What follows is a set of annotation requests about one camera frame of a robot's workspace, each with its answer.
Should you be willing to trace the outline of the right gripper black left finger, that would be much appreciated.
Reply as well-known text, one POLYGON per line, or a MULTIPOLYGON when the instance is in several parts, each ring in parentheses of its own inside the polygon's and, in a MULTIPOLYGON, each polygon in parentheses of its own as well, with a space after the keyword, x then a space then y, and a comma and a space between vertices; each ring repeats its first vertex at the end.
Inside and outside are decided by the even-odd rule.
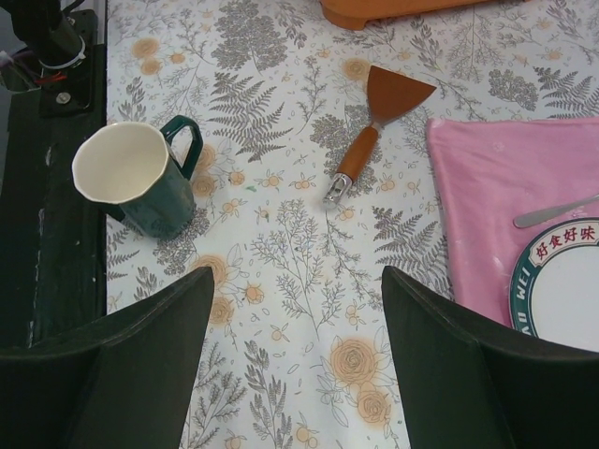
POLYGON ((176 448, 212 307, 210 268, 29 348, 1 352, 4 448, 176 448))

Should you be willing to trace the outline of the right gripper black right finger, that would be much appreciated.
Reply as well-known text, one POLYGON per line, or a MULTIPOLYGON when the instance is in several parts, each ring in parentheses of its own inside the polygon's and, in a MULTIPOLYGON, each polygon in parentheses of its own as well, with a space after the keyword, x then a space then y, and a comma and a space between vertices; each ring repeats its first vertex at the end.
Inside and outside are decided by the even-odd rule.
POLYGON ((540 340, 385 267, 382 299, 414 448, 595 448, 598 355, 540 340))

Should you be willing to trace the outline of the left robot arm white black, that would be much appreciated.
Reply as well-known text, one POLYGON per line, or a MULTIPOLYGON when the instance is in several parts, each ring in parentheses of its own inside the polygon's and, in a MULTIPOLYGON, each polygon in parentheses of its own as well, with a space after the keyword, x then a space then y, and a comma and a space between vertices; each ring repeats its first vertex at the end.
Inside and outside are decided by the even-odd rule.
POLYGON ((86 43, 59 1, 2 1, 13 32, 49 70, 67 69, 85 58, 86 43))

